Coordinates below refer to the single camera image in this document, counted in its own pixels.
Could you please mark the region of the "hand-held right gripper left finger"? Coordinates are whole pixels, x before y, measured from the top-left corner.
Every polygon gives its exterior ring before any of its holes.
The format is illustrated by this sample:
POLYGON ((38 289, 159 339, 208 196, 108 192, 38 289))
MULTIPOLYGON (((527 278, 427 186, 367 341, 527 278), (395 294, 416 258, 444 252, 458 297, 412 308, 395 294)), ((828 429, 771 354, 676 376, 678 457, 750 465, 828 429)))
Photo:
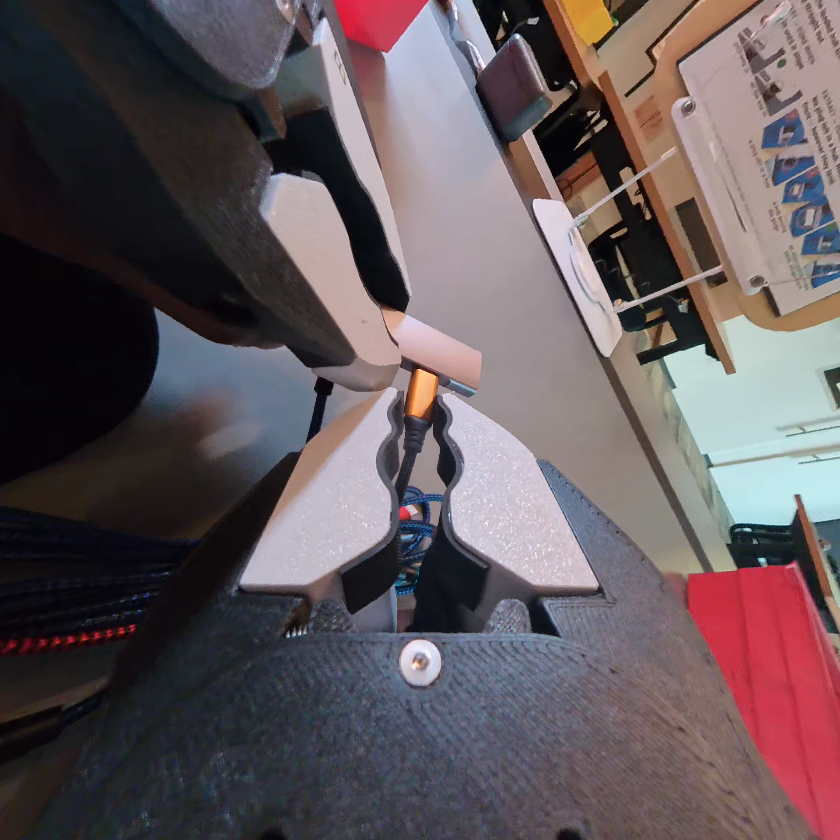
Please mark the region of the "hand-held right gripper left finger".
POLYGON ((395 631, 402 432, 403 393, 388 387, 305 444, 239 588, 341 602, 356 629, 395 631))

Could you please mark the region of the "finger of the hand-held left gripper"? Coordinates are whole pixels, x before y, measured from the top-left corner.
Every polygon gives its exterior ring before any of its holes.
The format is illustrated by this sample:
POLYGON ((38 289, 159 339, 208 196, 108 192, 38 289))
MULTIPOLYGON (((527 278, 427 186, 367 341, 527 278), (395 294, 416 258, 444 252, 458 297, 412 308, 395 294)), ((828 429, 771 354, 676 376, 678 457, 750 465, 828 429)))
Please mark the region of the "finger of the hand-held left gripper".
POLYGON ((403 356, 381 305, 366 290, 350 238, 327 187, 288 173, 270 177, 260 208, 271 232, 350 346, 350 359, 335 351, 292 352, 317 376, 353 392, 392 386, 403 356))
POLYGON ((353 86, 344 41, 323 16, 312 42, 282 61, 275 87, 296 166, 327 187, 366 290, 405 312, 412 289, 391 198, 353 86))

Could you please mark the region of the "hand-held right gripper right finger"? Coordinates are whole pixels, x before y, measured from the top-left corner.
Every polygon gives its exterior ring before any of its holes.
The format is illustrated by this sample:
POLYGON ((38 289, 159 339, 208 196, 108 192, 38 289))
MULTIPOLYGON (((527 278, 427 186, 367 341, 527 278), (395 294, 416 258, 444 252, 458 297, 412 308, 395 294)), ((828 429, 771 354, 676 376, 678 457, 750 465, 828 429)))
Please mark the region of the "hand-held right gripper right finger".
POLYGON ((445 484, 420 568, 420 629, 481 631, 506 600, 597 595, 600 584, 532 452, 454 395, 437 399, 445 484))

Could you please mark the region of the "black usb-c cable orange plug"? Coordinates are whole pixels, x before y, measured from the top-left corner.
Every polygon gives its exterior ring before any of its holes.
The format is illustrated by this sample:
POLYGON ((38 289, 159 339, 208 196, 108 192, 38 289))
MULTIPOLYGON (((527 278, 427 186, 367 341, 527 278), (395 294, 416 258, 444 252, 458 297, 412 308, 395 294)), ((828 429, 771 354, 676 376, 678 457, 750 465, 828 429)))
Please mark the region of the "black usb-c cable orange plug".
POLYGON ((438 395, 438 377, 415 369, 405 393, 403 413, 403 457, 395 478, 397 502, 402 505, 410 484, 417 457, 424 449, 427 433, 434 424, 438 395))

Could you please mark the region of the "grey usb hub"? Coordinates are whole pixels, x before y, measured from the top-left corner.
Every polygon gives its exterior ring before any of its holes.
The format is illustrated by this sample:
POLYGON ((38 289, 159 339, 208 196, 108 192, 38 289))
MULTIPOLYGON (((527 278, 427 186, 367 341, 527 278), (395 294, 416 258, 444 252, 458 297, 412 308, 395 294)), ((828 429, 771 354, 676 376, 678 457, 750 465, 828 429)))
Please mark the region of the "grey usb hub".
POLYGON ((438 384, 470 398, 480 387, 482 355, 404 312, 383 308, 382 315, 401 356, 401 368, 435 375, 438 384))

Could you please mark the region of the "dark grey clamp block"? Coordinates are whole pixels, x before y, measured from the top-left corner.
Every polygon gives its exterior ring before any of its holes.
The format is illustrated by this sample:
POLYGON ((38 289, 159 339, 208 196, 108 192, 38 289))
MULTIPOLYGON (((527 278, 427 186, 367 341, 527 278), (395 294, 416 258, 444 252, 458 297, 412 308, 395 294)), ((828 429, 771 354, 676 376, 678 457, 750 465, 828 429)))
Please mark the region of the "dark grey clamp block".
POLYGON ((480 66, 476 88, 497 137, 505 144, 519 140, 551 110, 550 89, 529 42, 512 35, 480 66))

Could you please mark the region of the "wooden partition board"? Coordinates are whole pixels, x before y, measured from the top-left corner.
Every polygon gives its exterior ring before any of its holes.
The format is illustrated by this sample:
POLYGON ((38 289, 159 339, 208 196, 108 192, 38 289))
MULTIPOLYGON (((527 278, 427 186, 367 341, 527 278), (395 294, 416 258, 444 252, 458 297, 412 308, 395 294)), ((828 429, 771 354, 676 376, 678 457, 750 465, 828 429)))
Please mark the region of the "wooden partition board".
MULTIPOLYGON (((698 2, 674 28, 672 36, 667 39, 665 57, 658 60, 654 72, 653 111, 658 113, 662 120, 661 130, 654 144, 646 140, 641 123, 633 109, 626 104, 625 98, 616 91, 613 79, 596 57, 595 48, 586 45, 577 34, 565 2, 548 1, 543 4, 575 76, 582 86, 594 88, 602 94, 635 172, 640 172, 644 165, 653 163, 654 152, 666 152, 670 147, 677 149, 677 156, 666 164, 664 171, 659 175, 645 175, 640 184, 647 205, 662 229, 668 252, 676 262, 678 279, 684 280, 694 275, 697 272, 693 260, 694 253, 675 215, 677 198, 689 194, 695 198, 703 213, 713 248, 719 256, 722 256, 722 250, 720 236, 708 218, 707 202, 700 196, 696 178, 689 172, 685 155, 676 138, 674 122, 669 114, 669 108, 677 100, 677 96, 685 92, 676 62, 688 48, 698 46, 703 38, 712 35, 723 25, 731 23, 736 16, 746 12, 750 2, 698 2)), ((839 317, 837 292, 792 314, 779 316, 773 313, 770 303, 765 298, 748 297, 736 289, 732 279, 732 268, 728 262, 718 271, 728 277, 721 290, 711 291, 704 280, 697 280, 688 285, 688 293, 700 316, 706 337, 717 353, 724 371, 729 375, 733 374, 736 368, 728 340, 721 328, 721 324, 728 318, 727 311, 744 314, 752 323, 763 329, 787 332, 809 329, 839 317)))

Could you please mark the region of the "yellow box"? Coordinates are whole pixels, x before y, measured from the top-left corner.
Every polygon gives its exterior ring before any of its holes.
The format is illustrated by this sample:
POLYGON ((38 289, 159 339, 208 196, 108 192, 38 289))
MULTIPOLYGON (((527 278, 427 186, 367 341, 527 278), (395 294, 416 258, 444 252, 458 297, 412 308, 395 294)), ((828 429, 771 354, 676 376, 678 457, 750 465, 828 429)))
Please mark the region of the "yellow box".
POLYGON ((615 27, 615 19, 605 1, 562 1, 574 32, 581 42, 594 46, 615 27))

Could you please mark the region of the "large red box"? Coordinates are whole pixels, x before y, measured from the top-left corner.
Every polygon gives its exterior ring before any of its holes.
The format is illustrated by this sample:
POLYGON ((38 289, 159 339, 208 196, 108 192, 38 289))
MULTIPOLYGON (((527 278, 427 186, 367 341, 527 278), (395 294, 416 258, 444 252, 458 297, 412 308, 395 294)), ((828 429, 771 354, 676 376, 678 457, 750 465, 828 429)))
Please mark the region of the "large red box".
POLYGON ((838 839, 838 655, 799 567, 692 574, 686 596, 764 761, 813 832, 838 839))

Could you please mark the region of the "white sign stand with poster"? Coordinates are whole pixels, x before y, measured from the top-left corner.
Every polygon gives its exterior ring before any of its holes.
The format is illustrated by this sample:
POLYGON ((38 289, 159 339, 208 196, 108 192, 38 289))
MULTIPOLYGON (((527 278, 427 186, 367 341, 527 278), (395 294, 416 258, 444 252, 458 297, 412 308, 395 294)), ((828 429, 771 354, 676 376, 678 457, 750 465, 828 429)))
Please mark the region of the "white sign stand with poster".
POLYGON ((800 331, 838 318, 838 2, 698 2, 666 39, 654 72, 669 114, 666 152, 577 216, 537 198, 532 212, 601 356, 619 315, 678 291, 706 291, 722 272, 764 329, 800 331), (688 172, 717 264, 639 299, 607 292, 581 235, 596 209, 677 158, 688 172))

